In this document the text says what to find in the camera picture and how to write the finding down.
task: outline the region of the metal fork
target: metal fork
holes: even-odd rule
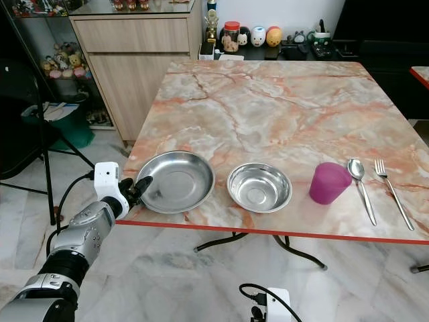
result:
[[[374,163],[375,163],[375,172],[384,179],[384,181],[386,182],[386,185],[389,187],[391,193],[393,194],[393,197],[395,198],[397,207],[400,209],[401,215],[408,226],[408,229],[414,230],[414,227],[411,224],[410,218],[408,218],[407,213],[405,212],[404,208],[401,205],[400,199],[396,195],[395,189],[393,189],[393,186],[391,185],[389,179],[387,178],[387,173],[384,168],[383,159],[379,159],[379,160],[376,159],[374,160]]]

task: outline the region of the wooden cabinet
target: wooden cabinet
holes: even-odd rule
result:
[[[123,140],[135,140],[172,60],[177,55],[90,56],[97,78]]]
[[[188,13],[70,16],[111,119],[135,141],[173,60],[197,59],[201,0]]]

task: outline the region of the purple cup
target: purple cup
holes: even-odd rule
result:
[[[310,197],[329,205],[351,184],[351,175],[344,166],[332,162],[319,164],[314,171]]]

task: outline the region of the cabinet drawer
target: cabinet drawer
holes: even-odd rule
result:
[[[77,20],[87,52],[188,52],[186,19]]]

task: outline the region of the metal spoon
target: metal spoon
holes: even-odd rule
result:
[[[376,226],[377,222],[375,221],[373,206],[371,205],[371,201],[369,201],[367,190],[365,189],[365,186],[363,185],[363,182],[362,182],[362,178],[363,178],[363,175],[365,174],[365,170],[363,169],[363,165],[361,161],[359,161],[359,159],[351,158],[349,160],[349,163],[347,164],[347,170],[349,170],[353,178],[355,178],[361,183],[363,198],[365,200],[365,206],[367,208],[369,218],[373,223],[373,225]]]

